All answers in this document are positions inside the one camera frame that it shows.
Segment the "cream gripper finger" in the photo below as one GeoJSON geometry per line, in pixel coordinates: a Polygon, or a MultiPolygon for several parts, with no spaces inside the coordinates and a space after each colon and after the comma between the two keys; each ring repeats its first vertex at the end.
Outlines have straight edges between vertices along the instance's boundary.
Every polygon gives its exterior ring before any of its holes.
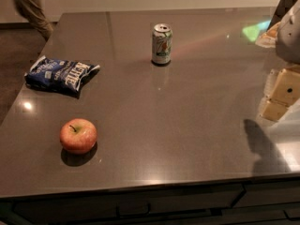
{"type": "Polygon", "coordinates": [[[255,41],[255,44],[263,48],[275,48],[278,36],[280,22],[274,24],[266,32],[261,34],[255,41]]]}
{"type": "Polygon", "coordinates": [[[278,121],[300,98],[300,67],[272,69],[267,76],[260,116],[278,121]]]}

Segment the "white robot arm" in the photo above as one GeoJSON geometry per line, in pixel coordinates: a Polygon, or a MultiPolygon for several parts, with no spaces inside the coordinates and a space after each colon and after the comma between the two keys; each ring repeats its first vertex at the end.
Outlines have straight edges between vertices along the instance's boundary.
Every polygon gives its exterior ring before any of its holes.
{"type": "Polygon", "coordinates": [[[276,122],[300,98],[300,0],[259,36],[256,44],[274,48],[276,55],[287,63],[282,69],[270,71],[259,109],[261,117],[276,122]]]}

